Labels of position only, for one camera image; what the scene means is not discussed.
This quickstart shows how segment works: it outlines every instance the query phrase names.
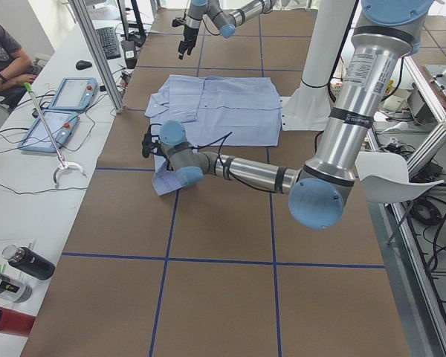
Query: white table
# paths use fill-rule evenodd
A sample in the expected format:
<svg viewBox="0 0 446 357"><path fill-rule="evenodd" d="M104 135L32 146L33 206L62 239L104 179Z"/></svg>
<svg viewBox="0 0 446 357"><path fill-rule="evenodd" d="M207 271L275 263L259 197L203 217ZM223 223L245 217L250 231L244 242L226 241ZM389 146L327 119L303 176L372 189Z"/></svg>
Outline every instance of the white table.
<svg viewBox="0 0 446 357"><path fill-rule="evenodd" d="M95 27L115 26L117 22L96 21ZM95 77L102 84L95 66L78 71L75 64L78 60L93 62L85 44L79 26L70 32L68 38L52 56L42 73L33 84L33 91L41 95L51 89L57 89L63 77ZM109 60L112 72L125 67L123 56ZM26 94L23 100L29 99ZM7 119L2 129L24 126L29 127L34 118L31 116L31 102L17 108ZM77 170L59 173L60 188L87 187L96 160L114 120L114 111L109 96L104 97L88 115L96 121L91 136L77 152L63 150L67 161L75 161L84 167L87 177ZM91 128L91 121L80 115L80 122L74 134L66 144L73 149L78 147ZM8 136L14 132L5 132ZM18 141L23 132L17 132L10 139ZM9 144L0 138L0 151L12 149L16 144ZM55 155L37 155L13 150L0 154L0 183L17 191L38 191L54 187L53 172L58 167ZM66 243L74 219L80 208L85 191L62 191L40 193L36 195L16 195L0 187L0 239L34 239L34 251L57 263ZM42 304L50 280L40 281L26 274L22 280L33 288L33 294L25 303L15 304L14 309L36 315ZM17 357L20 355L26 338L0 333L0 357Z"/></svg>

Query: bottle cap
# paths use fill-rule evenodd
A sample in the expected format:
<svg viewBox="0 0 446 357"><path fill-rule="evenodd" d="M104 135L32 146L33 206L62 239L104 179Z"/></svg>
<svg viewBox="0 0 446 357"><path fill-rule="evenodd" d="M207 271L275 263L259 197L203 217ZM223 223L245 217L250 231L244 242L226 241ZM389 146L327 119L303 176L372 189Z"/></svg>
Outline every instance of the bottle cap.
<svg viewBox="0 0 446 357"><path fill-rule="evenodd" d="M1 255L4 259L9 262L16 263L22 258L22 249L18 248L16 245L12 244L6 247Z"/></svg>

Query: person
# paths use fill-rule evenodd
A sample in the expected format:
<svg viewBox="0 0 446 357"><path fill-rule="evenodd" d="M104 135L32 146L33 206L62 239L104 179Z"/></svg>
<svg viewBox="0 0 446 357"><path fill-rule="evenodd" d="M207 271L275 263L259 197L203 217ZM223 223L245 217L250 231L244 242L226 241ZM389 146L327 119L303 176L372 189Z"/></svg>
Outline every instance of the person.
<svg viewBox="0 0 446 357"><path fill-rule="evenodd" d="M21 45L0 25L0 96L1 102L10 109L16 107L26 90L26 82L32 83L41 67L32 65L30 57Z"/></svg>

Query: computer mouse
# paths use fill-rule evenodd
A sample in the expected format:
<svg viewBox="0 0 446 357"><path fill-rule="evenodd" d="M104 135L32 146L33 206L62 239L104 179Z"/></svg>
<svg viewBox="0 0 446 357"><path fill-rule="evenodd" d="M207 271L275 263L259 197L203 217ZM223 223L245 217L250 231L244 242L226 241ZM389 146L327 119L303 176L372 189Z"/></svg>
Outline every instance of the computer mouse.
<svg viewBox="0 0 446 357"><path fill-rule="evenodd" d="M86 69L92 67L92 63L88 62L88 61L77 61L76 62L76 69L77 70L82 70L82 69Z"/></svg>

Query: blue joint cap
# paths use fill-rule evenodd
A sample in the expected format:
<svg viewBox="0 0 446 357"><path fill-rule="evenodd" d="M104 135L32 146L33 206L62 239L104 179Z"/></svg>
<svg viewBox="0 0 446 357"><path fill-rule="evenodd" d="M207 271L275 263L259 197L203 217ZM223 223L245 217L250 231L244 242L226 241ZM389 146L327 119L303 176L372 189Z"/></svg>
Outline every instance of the blue joint cap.
<svg viewBox="0 0 446 357"><path fill-rule="evenodd" d="M225 39L232 37L232 35L234 35L235 31L236 31L236 28L235 28L235 25L233 25L233 24L226 24L220 28L220 33L222 34L222 36Z"/></svg>
<svg viewBox="0 0 446 357"><path fill-rule="evenodd" d="M362 0L363 14L381 26L402 26L424 16L434 0Z"/></svg>
<svg viewBox="0 0 446 357"><path fill-rule="evenodd" d="M183 143L187 139L184 126L178 121L174 120L168 120L163 123L158 136L164 144L173 147Z"/></svg>
<svg viewBox="0 0 446 357"><path fill-rule="evenodd" d="M318 178L304 178L289 193L289 210L301 225L325 229L342 217L343 198L330 183Z"/></svg>
<svg viewBox="0 0 446 357"><path fill-rule="evenodd" d="M203 180L203 171L198 166L185 166L175 171L178 182L184 187Z"/></svg>
<svg viewBox="0 0 446 357"><path fill-rule="evenodd" d="M195 6L205 6L208 4L208 0L192 0L191 4Z"/></svg>

